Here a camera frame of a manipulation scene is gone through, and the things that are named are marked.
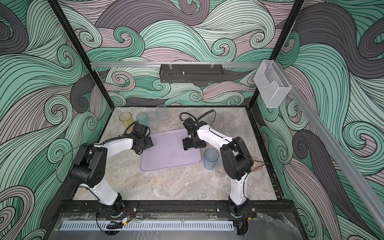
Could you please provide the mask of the teal frosted tall glass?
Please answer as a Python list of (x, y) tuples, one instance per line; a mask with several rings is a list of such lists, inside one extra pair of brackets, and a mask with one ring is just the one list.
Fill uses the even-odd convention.
[(149, 119), (148, 113), (146, 113), (146, 112), (139, 112), (136, 115), (136, 120), (141, 125), (145, 125), (147, 127), (150, 126), (150, 119)]

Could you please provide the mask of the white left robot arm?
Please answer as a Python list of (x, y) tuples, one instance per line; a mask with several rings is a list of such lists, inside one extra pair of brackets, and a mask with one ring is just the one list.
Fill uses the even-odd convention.
[(69, 177), (81, 187), (88, 189), (102, 205), (105, 212), (113, 217), (123, 212), (122, 196), (105, 179), (107, 159), (126, 150), (137, 155), (153, 146), (151, 129), (138, 121), (129, 125), (118, 137), (94, 145), (82, 145), (73, 159)]

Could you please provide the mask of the yellow transparent tall glass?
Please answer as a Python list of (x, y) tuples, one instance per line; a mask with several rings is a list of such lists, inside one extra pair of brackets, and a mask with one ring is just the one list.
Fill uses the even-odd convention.
[(127, 129), (127, 127), (129, 127), (128, 132), (131, 132), (133, 130), (132, 123), (134, 121), (133, 121), (133, 116), (130, 112), (121, 113), (119, 115), (119, 120), (121, 121), (121, 123), (123, 124), (125, 129)]

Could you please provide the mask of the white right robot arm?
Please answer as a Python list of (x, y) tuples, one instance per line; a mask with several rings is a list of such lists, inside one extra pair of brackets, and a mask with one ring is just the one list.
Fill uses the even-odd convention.
[(188, 133), (188, 137), (183, 139), (185, 151), (204, 148), (208, 143), (220, 152), (224, 170), (231, 178), (229, 208), (234, 216), (243, 215), (249, 201), (246, 196), (246, 181), (254, 165), (245, 141), (240, 137), (225, 136), (204, 121), (197, 122), (187, 118), (182, 123)]

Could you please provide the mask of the blue transparent tall glass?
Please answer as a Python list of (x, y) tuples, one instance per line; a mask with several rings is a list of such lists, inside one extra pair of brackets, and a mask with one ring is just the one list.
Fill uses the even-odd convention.
[(216, 149), (209, 148), (204, 151), (204, 167), (206, 170), (212, 170), (218, 159), (219, 159), (219, 152)]

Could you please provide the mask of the lilac plastic tray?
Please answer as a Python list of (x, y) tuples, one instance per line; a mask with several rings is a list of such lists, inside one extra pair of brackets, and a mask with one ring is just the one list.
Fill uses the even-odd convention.
[(201, 161), (200, 149), (184, 150), (185, 129), (150, 134), (153, 146), (141, 154), (141, 170), (144, 172), (171, 167), (197, 164)]

